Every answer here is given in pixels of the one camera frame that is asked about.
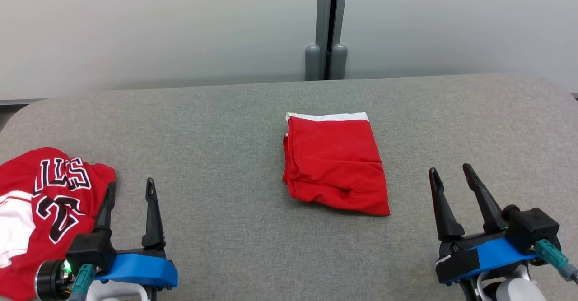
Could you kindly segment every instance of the white stripe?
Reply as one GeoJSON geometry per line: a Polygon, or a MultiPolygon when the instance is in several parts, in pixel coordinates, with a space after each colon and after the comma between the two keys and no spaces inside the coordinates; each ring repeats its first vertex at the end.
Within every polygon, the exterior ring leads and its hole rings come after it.
{"type": "Polygon", "coordinates": [[[304,120],[313,120],[315,122],[326,122],[330,120],[332,121],[367,120],[367,122],[369,122],[369,118],[367,118],[367,114],[365,114],[365,112],[356,112],[355,114],[333,114],[324,116],[305,115],[305,114],[297,114],[296,112],[287,112],[287,114],[285,115],[285,120],[289,120],[291,116],[303,118],[304,120]]]}
{"type": "Polygon", "coordinates": [[[22,192],[20,190],[13,190],[12,192],[8,192],[8,194],[0,196],[0,203],[6,201],[10,197],[17,197],[25,200],[33,199],[33,196],[27,192],[22,192]]]}

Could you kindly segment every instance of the gray fabric surface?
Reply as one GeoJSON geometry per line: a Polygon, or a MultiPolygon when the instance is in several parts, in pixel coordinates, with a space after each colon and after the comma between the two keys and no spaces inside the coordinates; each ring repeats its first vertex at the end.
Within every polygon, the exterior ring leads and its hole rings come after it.
{"type": "MultiPolygon", "coordinates": [[[[145,180],[157,183],[180,286],[160,300],[462,301],[440,285],[427,171],[438,168],[467,233],[482,218],[461,165],[500,206],[540,207],[578,264],[578,103],[543,79],[459,75],[115,91],[34,103],[0,133],[0,162],[51,145],[117,170],[113,244],[145,231],[145,180]],[[292,200],[281,182],[285,112],[367,112],[392,216],[292,200]]],[[[531,268],[549,300],[578,289],[531,268]]]]}

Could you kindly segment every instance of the green led light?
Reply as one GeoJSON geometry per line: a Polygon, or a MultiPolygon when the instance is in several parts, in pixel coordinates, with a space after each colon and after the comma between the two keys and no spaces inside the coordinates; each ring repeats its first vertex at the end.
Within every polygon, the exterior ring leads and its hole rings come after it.
{"type": "Polygon", "coordinates": [[[68,260],[64,260],[64,271],[68,274],[72,273],[72,268],[70,268],[70,263],[68,260]]]}

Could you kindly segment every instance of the red fabric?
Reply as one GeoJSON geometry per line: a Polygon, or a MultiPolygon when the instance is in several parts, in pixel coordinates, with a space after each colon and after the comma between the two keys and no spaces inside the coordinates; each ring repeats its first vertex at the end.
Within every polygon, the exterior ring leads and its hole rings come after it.
{"type": "Polygon", "coordinates": [[[78,233],[89,233],[114,169],[89,165],[55,148],[29,151],[0,166],[0,196],[29,192],[36,226],[28,251],[0,269],[0,295],[15,301],[35,297],[34,279],[45,260],[64,258],[78,233]]]}
{"type": "Polygon", "coordinates": [[[382,160],[367,120],[291,116],[288,123],[283,181],[292,198],[390,215],[382,160]]]}

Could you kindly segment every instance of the robotic arm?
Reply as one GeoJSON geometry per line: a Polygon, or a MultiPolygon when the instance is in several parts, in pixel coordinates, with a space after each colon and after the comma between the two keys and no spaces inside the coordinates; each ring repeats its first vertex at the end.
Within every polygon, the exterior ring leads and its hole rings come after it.
{"type": "Polygon", "coordinates": [[[111,182],[92,233],[77,235],[66,259],[50,260],[38,268],[35,287],[42,301],[107,301],[138,295],[156,301],[157,291],[178,285],[178,272],[165,254],[165,235],[152,178],[147,179],[147,223],[142,249],[116,251],[110,242],[110,214],[115,185],[111,182]]]}
{"type": "Polygon", "coordinates": [[[464,174],[484,218],[483,233],[465,235],[444,196],[435,168],[429,170],[438,239],[436,274],[440,283],[461,285],[467,301],[545,301],[530,280],[529,264],[552,264],[566,280],[578,284],[578,269],[560,252],[559,224],[539,208],[502,210],[472,167],[464,174]],[[500,278],[487,284],[487,280],[500,278]]]}

